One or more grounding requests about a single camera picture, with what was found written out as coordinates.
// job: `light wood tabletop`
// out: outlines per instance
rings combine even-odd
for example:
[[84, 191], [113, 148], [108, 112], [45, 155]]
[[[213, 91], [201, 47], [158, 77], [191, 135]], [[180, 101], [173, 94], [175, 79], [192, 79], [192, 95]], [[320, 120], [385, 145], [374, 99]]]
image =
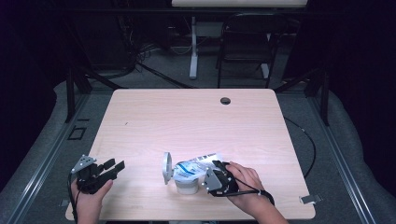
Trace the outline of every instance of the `light wood tabletop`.
[[305, 7], [307, 0], [172, 0], [173, 7]]
[[[228, 105], [220, 102], [226, 97]], [[103, 220], [247, 220], [227, 198], [200, 186], [177, 192], [163, 181], [163, 154], [173, 165], [210, 153], [254, 168], [287, 219], [315, 216], [276, 95], [271, 90], [118, 90], [107, 107], [90, 156], [125, 161], [104, 199]], [[71, 206], [66, 212], [73, 219]]]

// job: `gray floor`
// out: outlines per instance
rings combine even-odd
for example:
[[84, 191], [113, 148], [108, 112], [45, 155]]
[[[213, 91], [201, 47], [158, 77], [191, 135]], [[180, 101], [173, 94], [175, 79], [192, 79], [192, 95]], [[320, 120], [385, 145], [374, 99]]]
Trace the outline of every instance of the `gray floor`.
[[[190, 53], [176, 54], [172, 50], [155, 49], [147, 53], [143, 64], [161, 71], [171, 78], [197, 88], [216, 88], [217, 50], [210, 41], [199, 48], [198, 78], [189, 79]], [[287, 61], [290, 44], [279, 50], [271, 88], [282, 84], [281, 74]], [[125, 77], [111, 79], [131, 89], [175, 88], [146, 70], [138, 69]], [[260, 76], [254, 66], [238, 65], [226, 71]], [[66, 179], [81, 154], [90, 151], [92, 142], [106, 111], [112, 91], [102, 83], [90, 80], [90, 95], [78, 96], [78, 112], [65, 124], [65, 84], [55, 90], [57, 105], [42, 134], [37, 138], [18, 171], [0, 194], [0, 223], [72, 223], [66, 220]], [[229, 88], [262, 88], [262, 83], [238, 81], [242, 86]], [[318, 117], [316, 98], [305, 98], [304, 83], [277, 95], [284, 116], [298, 123], [313, 138], [317, 158], [306, 184], [311, 194], [324, 199], [315, 205], [317, 215], [312, 220], [290, 223], [396, 223], [396, 202], [374, 180], [364, 164], [361, 144], [339, 100], [331, 94], [329, 104], [330, 127]], [[286, 121], [303, 173], [313, 159], [313, 146], [303, 131]], [[74, 127], [86, 129], [81, 140], [68, 140]]]

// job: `black wrist strap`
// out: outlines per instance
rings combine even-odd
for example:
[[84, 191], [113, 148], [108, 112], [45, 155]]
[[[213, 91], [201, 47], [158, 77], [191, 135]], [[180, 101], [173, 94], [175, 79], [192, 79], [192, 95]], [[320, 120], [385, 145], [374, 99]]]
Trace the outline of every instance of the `black wrist strap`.
[[265, 197], [268, 198], [268, 200], [270, 201], [270, 203], [275, 206], [275, 201], [274, 201], [274, 197], [268, 193], [268, 191], [266, 191], [265, 189], [259, 189], [259, 195], [263, 195]]
[[238, 191], [234, 193], [225, 193], [225, 194], [220, 194], [217, 195], [216, 197], [233, 197], [233, 196], [238, 196], [238, 195], [243, 195], [243, 194], [250, 194], [250, 193], [257, 193], [260, 196], [265, 196], [270, 203], [275, 206], [275, 200], [274, 197], [268, 193], [265, 189], [254, 189], [254, 190], [247, 190], [247, 191]]

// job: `human hand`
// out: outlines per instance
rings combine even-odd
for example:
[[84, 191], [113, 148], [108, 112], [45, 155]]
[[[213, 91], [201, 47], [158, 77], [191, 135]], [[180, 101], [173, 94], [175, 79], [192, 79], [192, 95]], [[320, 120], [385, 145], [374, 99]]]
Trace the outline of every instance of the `human hand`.
[[77, 207], [78, 223], [93, 224], [99, 220], [102, 210], [102, 200], [113, 186], [113, 180], [107, 182], [94, 194], [85, 194], [78, 190], [77, 180], [72, 183], [73, 198]]
[[[244, 167], [238, 163], [230, 162], [226, 169], [233, 174], [233, 176], [250, 185], [255, 189], [264, 189], [259, 175], [252, 168]], [[252, 190], [247, 185], [236, 181], [239, 191]], [[245, 213], [253, 216], [259, 223], [287, 223], [286, 219], [277, 211], [277, 209], [265, 197], [255, 193], [243, 194], [238, 196], [230, 196], [228, 199], [239, 209]]]

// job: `small black circle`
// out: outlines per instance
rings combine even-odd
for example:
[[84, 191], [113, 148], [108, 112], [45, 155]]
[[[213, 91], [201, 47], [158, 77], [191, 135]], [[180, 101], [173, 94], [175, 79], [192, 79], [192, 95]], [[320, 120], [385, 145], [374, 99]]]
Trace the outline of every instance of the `small black circle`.
[[220, 102], [222, 105], [229, 105], [231, 103], [231, 100], [228, 97], [223, 97], [220, 99]]

